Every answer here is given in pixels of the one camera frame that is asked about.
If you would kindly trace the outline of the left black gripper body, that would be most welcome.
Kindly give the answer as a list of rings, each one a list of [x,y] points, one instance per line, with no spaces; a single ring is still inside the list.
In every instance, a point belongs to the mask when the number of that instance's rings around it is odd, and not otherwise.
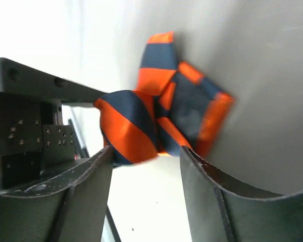
[[[60,101],[0,94],[0,192],[87,157],[74,112],[63,124]]]

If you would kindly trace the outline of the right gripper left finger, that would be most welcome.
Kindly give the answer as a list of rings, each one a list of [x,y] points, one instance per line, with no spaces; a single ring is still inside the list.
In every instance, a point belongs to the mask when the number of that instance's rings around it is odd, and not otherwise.
[[[0,241],[100,241],[114,152],[48,169],[0,192]]]

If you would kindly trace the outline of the orange navy striped tie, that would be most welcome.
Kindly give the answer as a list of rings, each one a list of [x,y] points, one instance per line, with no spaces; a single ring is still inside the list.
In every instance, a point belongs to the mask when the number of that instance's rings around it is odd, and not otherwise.
[[[105,94],[95,107],[119,167],[178,156],[182,146],[206,157],[233,103],[205,74],[177,59],[174,33],[167,32],[147,41],[136,88]]]

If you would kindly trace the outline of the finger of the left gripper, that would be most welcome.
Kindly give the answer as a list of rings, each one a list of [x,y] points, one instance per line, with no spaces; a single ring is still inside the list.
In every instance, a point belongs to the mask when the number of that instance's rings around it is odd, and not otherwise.
[[[0,93],[62,103],[94,103],[106,94],[3,57],[0,57]]]

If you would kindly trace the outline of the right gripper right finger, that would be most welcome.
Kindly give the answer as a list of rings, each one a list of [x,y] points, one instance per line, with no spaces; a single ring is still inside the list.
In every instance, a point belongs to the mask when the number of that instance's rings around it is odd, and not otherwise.
[[[186,146],[179,159],[193,241],[303,241],[303,191],[256,188]]]

